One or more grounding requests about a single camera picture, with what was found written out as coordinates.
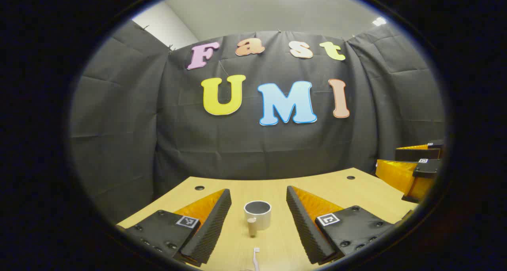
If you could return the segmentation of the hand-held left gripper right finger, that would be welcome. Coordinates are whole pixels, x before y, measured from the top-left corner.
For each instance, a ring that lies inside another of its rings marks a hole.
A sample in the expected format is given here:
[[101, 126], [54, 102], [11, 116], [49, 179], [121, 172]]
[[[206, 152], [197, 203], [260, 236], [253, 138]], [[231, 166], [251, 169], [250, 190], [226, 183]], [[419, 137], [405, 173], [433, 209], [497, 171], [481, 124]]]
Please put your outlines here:
[[287, 186], [286, 202], [310, 263], [319, 265], [366, 247], [413, 213], [392, 223], [360, 205], [342, 207], [293, 185]]

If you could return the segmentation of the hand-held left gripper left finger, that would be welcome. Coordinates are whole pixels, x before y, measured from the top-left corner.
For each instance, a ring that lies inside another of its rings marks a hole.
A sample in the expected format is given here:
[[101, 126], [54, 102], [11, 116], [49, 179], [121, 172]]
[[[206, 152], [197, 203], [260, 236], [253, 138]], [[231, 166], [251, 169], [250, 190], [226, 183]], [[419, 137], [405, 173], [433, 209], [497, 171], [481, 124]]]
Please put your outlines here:
[[122, 236], [157, 263], [208, 263], [231, 207], [228, 189], [174, 190], [117, 223]]

